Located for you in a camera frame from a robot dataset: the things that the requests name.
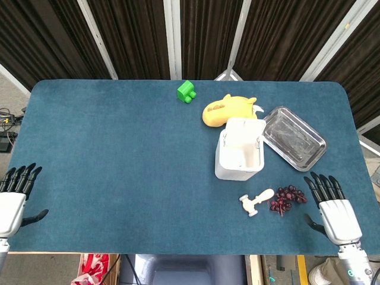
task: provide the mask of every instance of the green toy block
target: green toy block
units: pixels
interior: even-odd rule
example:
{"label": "green toy block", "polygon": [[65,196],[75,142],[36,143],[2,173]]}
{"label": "green toy block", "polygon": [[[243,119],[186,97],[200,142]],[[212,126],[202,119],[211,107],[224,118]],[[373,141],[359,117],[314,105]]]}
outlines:
{"label": "green toy block", "polygon": [[177,97],[182,102],[190,103],[196,96],[197,93],[194,91],[194,85],[188,80],[177,89]]}

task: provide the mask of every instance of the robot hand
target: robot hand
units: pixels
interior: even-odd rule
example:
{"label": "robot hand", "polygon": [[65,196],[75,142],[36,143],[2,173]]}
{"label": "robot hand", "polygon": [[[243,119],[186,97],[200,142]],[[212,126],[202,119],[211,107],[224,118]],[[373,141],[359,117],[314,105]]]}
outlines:
{"label": "robot hand", "polygon": [[311,172],[313,182],[304,177],[309,185],[324,226],[316,224],[305,214],[307,224],[317,232],[325,235],[332,243],[339,246],[338,257],[343,261],[351,284],[371,284],[372,269],[366,252],[360,248],[362,231],[354,210],[344,197],[338,181],[329,176]]}
{"label": "robot hand", "polygon": [[26,201],[42,170],[42,167],[34,169],[35,166],[32,163],[17,170],[12,168],[0,180],[0,271],[10,248],[8,238],[15,235],[20,227],[41,220],[49,211],[45,209],[34,217],[23,218]]}

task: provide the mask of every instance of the metal tray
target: metal tray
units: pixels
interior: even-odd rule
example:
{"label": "metal tray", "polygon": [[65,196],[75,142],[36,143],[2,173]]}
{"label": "metal tray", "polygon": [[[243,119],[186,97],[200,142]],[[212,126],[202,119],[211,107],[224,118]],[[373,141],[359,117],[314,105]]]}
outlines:
{"label": "metal tray", "polygon": [[284,106],[275,108],[264,120],[264,141],[299,171],[309,171],[327,150],[327,142]]}

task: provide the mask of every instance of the yellow plush fish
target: yellow plush fish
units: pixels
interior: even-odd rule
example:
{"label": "yellow plush fish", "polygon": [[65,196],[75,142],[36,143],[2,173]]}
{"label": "yellow plush fish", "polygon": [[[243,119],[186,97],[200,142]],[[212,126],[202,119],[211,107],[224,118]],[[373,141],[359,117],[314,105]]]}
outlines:
{"label": "yellow plush fish", "polygon": [[208,126],[223,126],[229,118],[257,119],[256,111],[262,111],[259,106],[254,106],[256,98],[225,95],[219,101],[214,101],[203,110],[202,119]]}

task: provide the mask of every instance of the dark curtain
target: dark curtain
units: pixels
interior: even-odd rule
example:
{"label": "dark curtain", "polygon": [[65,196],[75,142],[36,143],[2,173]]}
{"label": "dark curtain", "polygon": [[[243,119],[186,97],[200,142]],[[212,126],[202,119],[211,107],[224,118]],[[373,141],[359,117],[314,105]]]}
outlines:
{"label": "dark curtain", "polygon": [[42,79],[109,78],[76,0],[6,0],[0,63],[27,89]]}
{"label": "dark curtain", "polygon": [[119,79],[170,79],[162,0],[88,4]]}
{"label": "dark curtain", "polygon": [[243,80],[299,80],[354,0],[253,0],[233,69]]}
{"label": "dark curtain", "polygon": [[380,115],[380,2],[316,80],[336,81],[343,85],[357,127]]}
{"label": "dark curtain", "polygon": [[380,125],[370,129],[363,134],[367,139],[373,141],[375,144],[380,145]]}
{"label": "dark curtain", "polygon": [[213,80],[227,69],[242,4],[242,0],[181,0],[184,79]]}

